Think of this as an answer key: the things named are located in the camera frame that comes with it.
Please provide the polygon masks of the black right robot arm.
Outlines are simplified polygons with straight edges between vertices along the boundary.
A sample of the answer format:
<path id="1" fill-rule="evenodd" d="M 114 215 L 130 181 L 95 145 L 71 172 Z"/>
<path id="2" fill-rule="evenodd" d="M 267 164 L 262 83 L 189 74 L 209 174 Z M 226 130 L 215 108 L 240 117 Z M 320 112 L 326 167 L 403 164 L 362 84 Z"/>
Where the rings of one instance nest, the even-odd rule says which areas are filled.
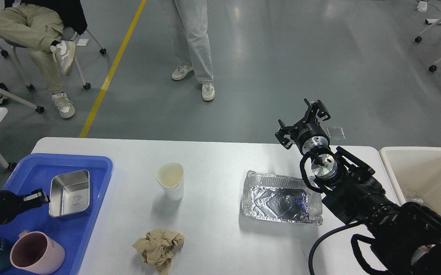
<path id="1" fill-rule="evenodd" d="M 340 231 L 365 225 L 372 237 L 354 234 L 356 261 L 369 275 L 441 275 L 441 216 L 417 202 L 399 206 L 386 197 L 374 169 L 338 146 L 333 152 L 319 119 L 330 119 L 325 105 L 304 99 L 308 109 L 292 126 L 279 120 L 275 133 L 286 149 L 295 144 L 302 155 L 301 178 L 344 226 L 325 233 L 311 248 L 308 265 L 320 243 Z"/>

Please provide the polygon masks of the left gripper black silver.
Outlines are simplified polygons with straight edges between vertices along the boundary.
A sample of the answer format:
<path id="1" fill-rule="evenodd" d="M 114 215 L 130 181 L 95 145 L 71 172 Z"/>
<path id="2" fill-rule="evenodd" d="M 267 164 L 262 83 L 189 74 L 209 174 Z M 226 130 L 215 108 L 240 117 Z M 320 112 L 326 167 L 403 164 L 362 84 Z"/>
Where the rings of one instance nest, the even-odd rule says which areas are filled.
<path id="1" fill-rule="evenodd" d="M 36 189 L 22 196 L 0 190 L 0 225 L 11 222 L 21 210 L 30 210 L 49 203 L 50 198 L 43 189 Z"/>

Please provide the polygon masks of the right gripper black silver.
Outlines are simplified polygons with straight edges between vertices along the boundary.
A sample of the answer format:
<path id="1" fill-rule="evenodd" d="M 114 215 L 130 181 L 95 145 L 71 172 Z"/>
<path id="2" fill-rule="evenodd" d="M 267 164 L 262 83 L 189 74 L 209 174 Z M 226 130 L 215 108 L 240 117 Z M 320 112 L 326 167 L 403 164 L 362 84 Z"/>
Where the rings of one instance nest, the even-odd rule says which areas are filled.
<path id="1" fill-rule="evenodd" d="M 286 126 L 282 120 L 278 120 L 280 127 L 278 132 L 275 133 L 278 142 L 289 150 L 294 144 L 291 134 L 295 132 L 295 144 L 302 155 L 313 148 L 329 148 L 329 137 L 320 127 L 319 119 L 322 121 L 331 119 L 331 115 L 322 101 L 310 102 L 308 99 L 304 99 L 304 102 L 308 109 L 302 118 L 302 123 L 295 126 Z"/>

